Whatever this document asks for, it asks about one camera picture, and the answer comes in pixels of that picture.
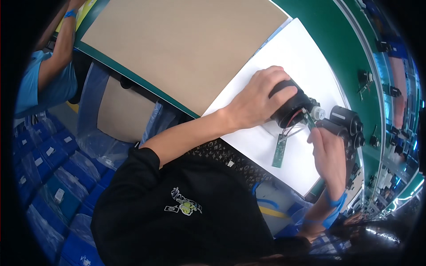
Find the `cartoon graphic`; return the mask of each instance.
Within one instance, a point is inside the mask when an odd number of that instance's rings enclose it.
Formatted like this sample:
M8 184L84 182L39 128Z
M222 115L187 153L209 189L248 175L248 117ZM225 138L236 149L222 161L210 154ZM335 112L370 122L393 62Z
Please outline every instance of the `cartoon graphic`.
M199 205L197 202L195 202L193 200L189 200L189 199L185 198L184 196L182 196L182 194L179 191L179 187L174 188L171 191L171 195L172 195L172 198L174 200L179 202L179 204L180 204L179 208L178 208L177 205L174 206L174 207L166 206L164 208L164 211L176 212L177 213L177 212L179 212L179 210L181 210L184 215L190 216L194 211L198 210L202 214L201 205Z

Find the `black t-shirt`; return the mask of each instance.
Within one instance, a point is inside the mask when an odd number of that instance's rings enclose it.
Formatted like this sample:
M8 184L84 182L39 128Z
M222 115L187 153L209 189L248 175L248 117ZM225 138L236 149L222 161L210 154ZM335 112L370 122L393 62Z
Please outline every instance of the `black t-shirt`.
M159 165L151 149L130 149L99 197L91 229L105 265L232 265L282 253L235 171L190 156Z

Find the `table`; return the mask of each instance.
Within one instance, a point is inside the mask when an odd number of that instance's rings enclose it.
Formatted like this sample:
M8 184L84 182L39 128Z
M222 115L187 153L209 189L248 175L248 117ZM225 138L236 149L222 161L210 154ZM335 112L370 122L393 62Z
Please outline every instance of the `table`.
M159 88L156 88L143 78L137 76L122 65L81 41L86 30L108 2L109 0L97 0L94 4L76 33L75 47L120 74L132 79L192 117L199 117L187 107L162 92ZM351 109L358 112L364 123L364 134L368 141L374 126L376 124L379 126L382 125L382 117L384 114L380 109L380 95L383 97L383 93L377 93L376 84L373 83L370 87L370 94L364 97L363 102L360 101L359 95L357 94L357 71L359 69L364 69L373 73L373 70L370 66L371 62L369 62L363 45L354 31L353 26L337 4L341 4L341 2L347 4L347 7L356 14L356 20L362 23L363 31L367 32L366 35L371 49L375 49L375 45L373 45L374 34L371 33L371 28L370 31L368 31L370 26L368 25L367 19L361 17L362 13L360 13L360 10L357 11L358 7L353 0L274 0L274 2L283 8L291 17L298 17L321 49L343 87ZM379 139L382 135L382 132L376 132L376 136L378 136ZM377 174L381 156L371 155L371 153L364 152L364 150L362 155L365 176L368 177L372 174ZM321 185L322 184L319 182L311 192L316 194L316 191L320 189Z

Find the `worker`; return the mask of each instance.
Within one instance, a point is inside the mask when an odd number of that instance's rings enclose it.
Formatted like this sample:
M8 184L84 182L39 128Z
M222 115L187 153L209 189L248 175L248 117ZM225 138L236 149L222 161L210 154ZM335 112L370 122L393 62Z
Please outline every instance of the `worker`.
M282 67L257 71L228 106L129 150L99 197L91 223L106 266L234 265L309 252L310 243L335 219L335 203L345 195L342 138L326 129L312 130L307 141L313 143L315 166L326 188L297 236L280 240L273 239L238 172L205 156L184 155L268 121L297 92L289 86L269 98L283 80L290 77Z
M73 52L76 16L85 0L68 0L38 41L18 91L15 118L43 112L50 107L80 101L91 60ZM43 52L63 18L62 26L51 52Z

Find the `yellow floor line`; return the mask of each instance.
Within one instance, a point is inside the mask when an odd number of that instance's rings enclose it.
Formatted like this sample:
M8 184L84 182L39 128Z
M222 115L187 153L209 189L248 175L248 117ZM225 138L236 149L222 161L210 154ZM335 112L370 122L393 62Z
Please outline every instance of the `yellow floor line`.
M78 114L78 104L71 104L69 101L66 102L71 109Z
M282 212L277 212L262 206L259 206L259 209L260 209L260 212L264 214L268 214L268 215L272 215L272 216L284 218L284 219L290 219L290 217L288 217L285 213L282 213Z

